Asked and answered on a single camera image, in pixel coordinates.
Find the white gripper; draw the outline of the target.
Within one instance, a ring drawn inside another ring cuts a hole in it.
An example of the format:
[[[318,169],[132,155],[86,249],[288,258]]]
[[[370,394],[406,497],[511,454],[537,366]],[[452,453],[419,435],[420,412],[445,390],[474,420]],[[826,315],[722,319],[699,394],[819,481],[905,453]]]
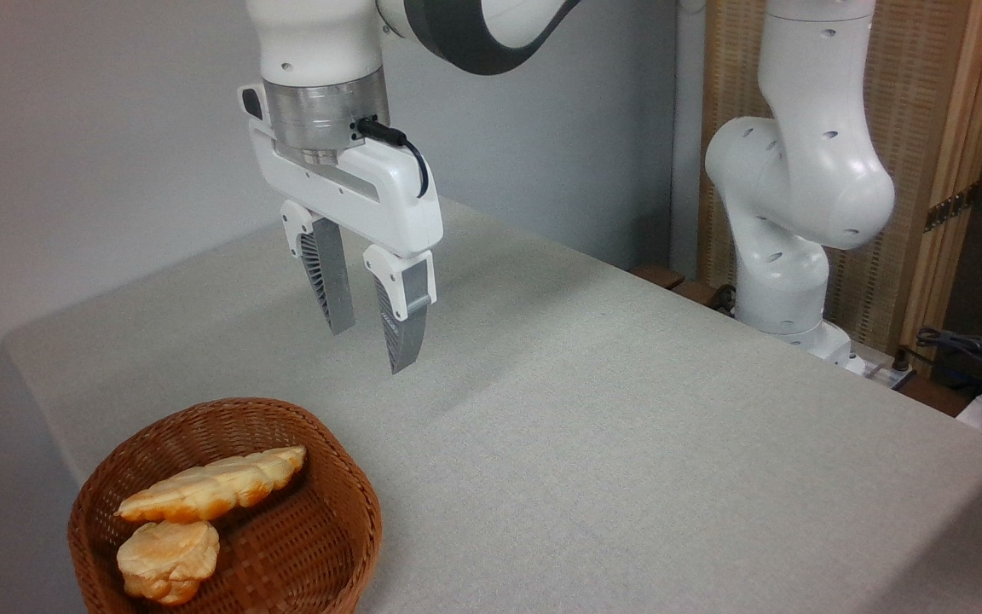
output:
[[[239,98],[265,182],[288,199],[280,208],[288,249],[332,334],[355,325],[342,226],[373,242],[363,261],[374,279],[392,373],[413,365],[437,301],[429,250],[444,234],[428,163],[405,145],[369,139],[339,152],[334,164],[310,164],[278,140],[260,83],[241,87]]]

